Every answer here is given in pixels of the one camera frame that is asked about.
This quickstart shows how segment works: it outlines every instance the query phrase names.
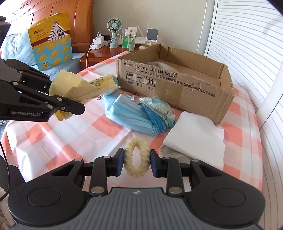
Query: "mint green fan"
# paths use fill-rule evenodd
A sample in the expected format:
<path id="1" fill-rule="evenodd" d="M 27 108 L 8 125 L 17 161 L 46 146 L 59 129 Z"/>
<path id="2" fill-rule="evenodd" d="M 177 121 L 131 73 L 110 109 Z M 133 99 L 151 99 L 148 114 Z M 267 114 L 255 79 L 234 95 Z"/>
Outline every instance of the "mint green fan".
<path id="1" fill-rule="evenodd" d="M 109 20 L 107 23 L 107 29 L 112 32 L 112 38 L 111 38 L 111 43 L 110 43 L 110 48 L 117 48 L 118 45 L 118 40 L 119 38 L 117 37 L 117 32 L 122 29 L 123 23 L 120 19 L 118 18 L 112 18 Z"/>

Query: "cardboard box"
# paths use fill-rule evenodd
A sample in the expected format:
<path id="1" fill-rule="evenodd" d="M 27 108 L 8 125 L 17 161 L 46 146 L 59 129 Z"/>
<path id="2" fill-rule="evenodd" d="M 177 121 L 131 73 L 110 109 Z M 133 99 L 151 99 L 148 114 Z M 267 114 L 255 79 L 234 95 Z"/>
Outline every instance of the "cardboard box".
<path id="1" fill-rule="evenodd" d="M 177 70 L 149 65 L 163 61 Z M 227 65 L 202 55 L 160 44 L 116 59 L 119 86 L 220 123 L 234 99 Z"/>

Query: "snack bag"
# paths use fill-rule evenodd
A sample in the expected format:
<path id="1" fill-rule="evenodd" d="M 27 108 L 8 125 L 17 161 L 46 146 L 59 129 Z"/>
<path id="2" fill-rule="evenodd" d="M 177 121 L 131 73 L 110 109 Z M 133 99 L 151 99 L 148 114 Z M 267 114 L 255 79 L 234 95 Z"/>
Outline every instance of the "snack bag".
<path id="1" fill-rule="evenodd" d="M 73 57 L 69 14 L 55 14 L 28 29 L 33 54 L 40 71 Z"/>

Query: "yellow cloth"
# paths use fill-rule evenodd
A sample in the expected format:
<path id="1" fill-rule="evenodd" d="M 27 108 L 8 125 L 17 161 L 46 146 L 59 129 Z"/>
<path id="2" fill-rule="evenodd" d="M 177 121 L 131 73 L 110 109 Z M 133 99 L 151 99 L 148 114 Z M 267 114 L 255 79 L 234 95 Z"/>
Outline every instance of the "yellow cloth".
<path id="1" fill-rule="evenodd" d="M 118 88 L 120 87 L 114 82 L 113 74 L 87 82 L 74 73 L 61 70 L 50 86 L 49 95 L 53 96 L 57 94 L 73 101 L 83 103 L 88 101 L 88 99 L 97 98 L 104 93 Z M 68 119 L 72 116 L 71 113 L 59 110 L 55 115 L 59 121 Z"/>

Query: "checkered tablecloth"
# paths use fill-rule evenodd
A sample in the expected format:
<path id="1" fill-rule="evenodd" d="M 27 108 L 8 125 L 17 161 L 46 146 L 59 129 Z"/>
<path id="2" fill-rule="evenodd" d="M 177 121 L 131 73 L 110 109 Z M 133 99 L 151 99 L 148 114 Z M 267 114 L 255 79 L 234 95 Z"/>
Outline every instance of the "checkered tablecloth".
<path id="1" fill-rule="evenodd" d="M 116 57 L 91 66 L 79 75 L 87 81 L 106 74 L 115 75 Z M 223 171 L 261 190 L 262 151 L 254 108 L 244 89 L 234 88 L 234 92 L 234 101 L 218 125 L 225 130 Z M 169 132 L 154 138 L 120 126 L 105 116 L 103 100 L 93 99 L 85 108 L 82 115 L 62 122 L 53 115 L 47 123 L 10 121 L 7 124 L 1 142 L 9 163 L 19 167 L 26 181 L 75 158 L 91 162 L 100 156 L 113 156 L 133 137 L 145 139 L 151 149 L 158 151 Z M 175 112 L 178 116 L 181 114 L 179 110 Z M 138 151 L 134 150 L 133 164 L 138 165 L 139 159 Z M 165 188 L 166 179 L 155 179 L 151 169 L 144 177 L 135 179 L 123 169 L 121 176 L 108 178 L 109 189 L 117 186 Z"/>

